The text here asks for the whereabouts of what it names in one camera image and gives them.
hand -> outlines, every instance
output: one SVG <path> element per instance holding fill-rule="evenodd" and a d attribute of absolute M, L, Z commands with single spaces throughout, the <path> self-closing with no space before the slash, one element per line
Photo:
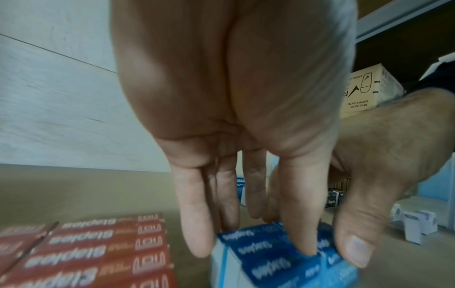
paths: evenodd
<path fill-rule="evenodd" d="M 282 158 L 285 227 L 316 252 L 338 111 L 354 58 L 353 0 L 112 1 L 122 88 L 163 149 L 190 250 L 265 207 L 265 151 Z"/>
<path fill-rule="evenodd" d="M 342 120 L 329 181 L 351 178 L 334 218 L 335 242 L 346 260 L 367 266 L 393 204 L 450 158 L 454 123 L 455 95 L 433 88 Z M 267 221 L 278 217 L 280 184 L 272 172 Z"/>

table surface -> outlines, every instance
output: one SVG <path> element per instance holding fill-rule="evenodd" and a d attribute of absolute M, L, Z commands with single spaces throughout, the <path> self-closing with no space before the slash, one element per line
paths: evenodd
<path fill-rule="evenodd" d="M 167 173 L 0 166 L 0 226 L 162 211 L 180 288 L 207 288 L 209 259 L 195 259 L 182 237 Z M 323 221 L 330 223 L 333 210 Z M 241 212 L 242 226 L 261 224 Z M 423 236 L 421 246 L 388 228 L 370 266 L 352 288 L 455 287 L 455 235 Z"/>

blue staples box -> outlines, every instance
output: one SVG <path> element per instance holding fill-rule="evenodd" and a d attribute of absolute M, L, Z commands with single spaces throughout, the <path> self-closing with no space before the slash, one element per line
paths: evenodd
<path fill-rule="evenodd" d="M 212 288 L 344 288 L 357 268 L 333 245 L 330 225 L 318 228 L 318 254 L 307 256 L 289 240 L 281 223 L 218 234 L 212 251 Z"/>
<path fill-rule="evenodd" d="M 240 204 L 246 207 L 245 179 L 243 177 L 237 177 L 237 197 L 240 201 Z"/>

dark sleeve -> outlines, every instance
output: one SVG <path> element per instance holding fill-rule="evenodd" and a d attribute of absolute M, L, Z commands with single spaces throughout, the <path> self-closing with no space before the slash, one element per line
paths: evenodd
<path fill-rule="evenodd" d="M 455 61 L 442 63 L 435 72 L 420 80 L 406 94 L 430 87 L 446 89 L 455 94 Z"/>

fingernail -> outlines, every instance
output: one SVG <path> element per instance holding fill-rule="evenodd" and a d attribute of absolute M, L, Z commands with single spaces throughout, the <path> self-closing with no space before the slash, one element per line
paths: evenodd
<path fill-rule="evenodd" d="M 359 268 L 365 268 L 370 262 L 374 246 L 356 236 L 350 236 L 346 243 L 348 261 Z"/>

